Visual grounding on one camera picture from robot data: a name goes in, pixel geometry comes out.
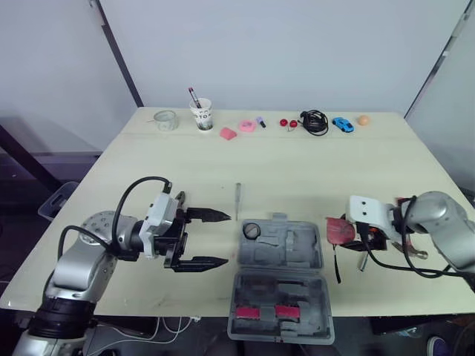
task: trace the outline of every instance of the tool case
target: tool case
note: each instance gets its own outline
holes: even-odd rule
[[[244,228],[257,224],[259,236]],[[330,345],[335,339],[318,227],[288,221],[244,220],[228,335],[233,340]]]

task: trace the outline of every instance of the blue toy car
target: blue toy car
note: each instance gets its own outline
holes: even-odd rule
[[[350,122],[342,117],[336,117],[332,120],[332,124],[336,125],[337,128],[343,132],[353,132],[355,128]]]

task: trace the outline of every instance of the orange ball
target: orange ball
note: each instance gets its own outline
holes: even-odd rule
[[[358,118],[358,124],[360,124],[361,126],[368,125],[369,123],[370,123],[370,117],[368,115],[361,115]]]

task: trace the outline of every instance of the red foam insert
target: red foam insert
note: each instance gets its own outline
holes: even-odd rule
[[[300,317],[300,308],[297,306],[275,306],[275,316],[298,319]]]
[[[249,308],[247,306],[241,306],[236,308],[236,317],[245,317],[246,319],[261,318],[261,310],[259,308]]]

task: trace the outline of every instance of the screwdriver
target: screwdriver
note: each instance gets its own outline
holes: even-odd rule
[[[240,183],[236,183],[236,197],[235,197],[236,220],[238,220],[239,203],[240,203]]]

